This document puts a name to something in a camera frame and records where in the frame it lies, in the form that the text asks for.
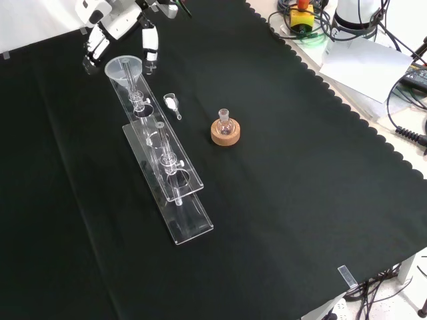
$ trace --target wooden flask holder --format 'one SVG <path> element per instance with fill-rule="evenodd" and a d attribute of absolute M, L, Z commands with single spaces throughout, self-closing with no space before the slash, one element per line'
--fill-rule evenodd
<path fill-rule="evenodd" d="M 234 131 L 231 135 L 222 135 L 216 131 L 216 125 L 220 120 L 215 120 L 211 125 L 211 138 L 214 143 L 221 145 L 222 147 L 229 147 L 235 144 L 240 139 L 240 125 L 239 123 L 230 118 L 234 123 Z"/>

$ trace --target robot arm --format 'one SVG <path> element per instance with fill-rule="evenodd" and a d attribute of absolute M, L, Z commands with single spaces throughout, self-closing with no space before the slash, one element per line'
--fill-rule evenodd
<path fill-rule="evenodd" d="M 155 25 L 148 21 L 143 11 L 152 8 L 161 11 L 170 19 L 177 14 L 177 5 L 170 0 L 77 0 L 75 10 L 86 27 L 93 28 L 85 44 L 87 50 L 83 59 L 86 71 L 97 71 L 101 58 L 111 43 L 123 39 L 137 29 L 141 23 L 143 31 L 143 52 L 148 74 L 155 69 L 159 39 Z"/>

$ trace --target yellow device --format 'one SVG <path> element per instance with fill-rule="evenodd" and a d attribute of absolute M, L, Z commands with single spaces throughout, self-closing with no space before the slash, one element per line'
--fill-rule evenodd
<path fill-rule="evenodd" d="M 290 27 L 292 30 L 298 33 L 307 33 L 313 30 L 314 26 L 314 14 L 308 12 L 300 12 L 296 10 L 296 5 L 292 6 L 295 8 L 291 9 L 290 12 Z M 314 13 L 313 5 L 308 5 L 307 11 Z"/>

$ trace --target scalloped edge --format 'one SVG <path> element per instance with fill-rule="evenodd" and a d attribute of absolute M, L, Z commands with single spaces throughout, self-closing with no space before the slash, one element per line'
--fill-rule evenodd
<path fill-rule="evenodd" d="M 267 28 L 270 28 L 270 26 L 268 25 L 267 19 L 262 17 L 258 12 L 256 12 L 256 10 L 251 6 L 250 3 L 248 3 L 246 0 L 241 0 L 242 2 L 244 2 L 244 6 L 253 14 L 255 15 L 258 19 L 260 19 L 262 22 L 264 22 L 266 24 Z M 271 32 L 274 35 L 277 35 L 278 37 L 280 36 L 274 29 L 270 28 Z M 316 72 L 313 69 L 310 69 L 307 65 L 307 63 L 302 61 L 302 57 L 298 55 L 298 53 L 292 49 L 292 47 L 290 45 L 288 45 L 286 43 L 285 39 L 280 39 L 278 38 L 278 40 L 280 40 L 287 49 L 289 49 L 291 51 L 291 53 L 298 59 L 300 60 L 300 63 L 304 66 L 305 71 L 307 71 L 311 76 L 314 76 L 319 82 L 321 82 L 321 85 L 324 86 L 327 90 L 328 93 L 333 96 L 336 100 L 338 100 L 338 102 L 340 103 L 340 105 L 347 111 L 350 113 L 350 116 L 353 118 L 357 118 L 357 120 L 359 120 L 359 122 L 363 123 L 364 127 L 368 128 L 369 131 L 371 131 L 372 135 L 375 135 L 376 139 L 381 142 L 385 147 L 386 147 L 386 151 L 390 152 L 391 156 L 396 158 L 397 160 L 399 160 L 403 165 L 405 165 L 407 168 L 409 168 L 409 170 L 411 170 L 417 177 L 420 177 L 424 183 L 427 185 L 427 177 L 424 177 L 423 173 L 417 169 L 414 169 L 411 162 L 409 162 L 408 160 L 405 160 L 404 155 L 401 154 L 399 151 L 396 151 L 393 144 L 391 144 L 390 142 L 387 142 L 387 138 L 381 134 L 378 133 L 378 130 L 375 129 L 374 127 L 369 126 L 369 122 L 367 122 L 367 120 L 365 119 L 361 119 L 360 118 L 360 114 L 358 112 L 355 112 L 352 110 L 352 108 L 343 103 L 341 97 L 336 95 L 336 92 L 331 89 L 331 85 L 326 82 L 324 80 L 323 77 L 319 76 L 318 74 L 316 74 Z"/>

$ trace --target red knob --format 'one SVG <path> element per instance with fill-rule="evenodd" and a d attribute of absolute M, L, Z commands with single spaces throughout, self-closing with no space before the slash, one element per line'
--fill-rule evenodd
<path fill-rule="evenodd" d="M 307 9 L 310 4 L 310 0 L 298 0 L 298 9 Z"/>

